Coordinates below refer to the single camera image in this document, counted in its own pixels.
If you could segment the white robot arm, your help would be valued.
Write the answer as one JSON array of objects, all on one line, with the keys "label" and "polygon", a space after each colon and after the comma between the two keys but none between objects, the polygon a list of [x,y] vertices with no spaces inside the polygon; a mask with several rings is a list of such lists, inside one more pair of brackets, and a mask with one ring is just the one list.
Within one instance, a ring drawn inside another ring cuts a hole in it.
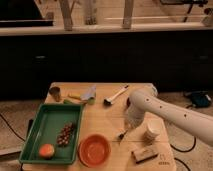
[{"label": "white robot arm", "polygon": [[129,95],[129,101],[126,120],[132,128],[140,126],[145,113],[150,112],[213,147],[213,116],[160,100],[153,85],[133,90]]}]

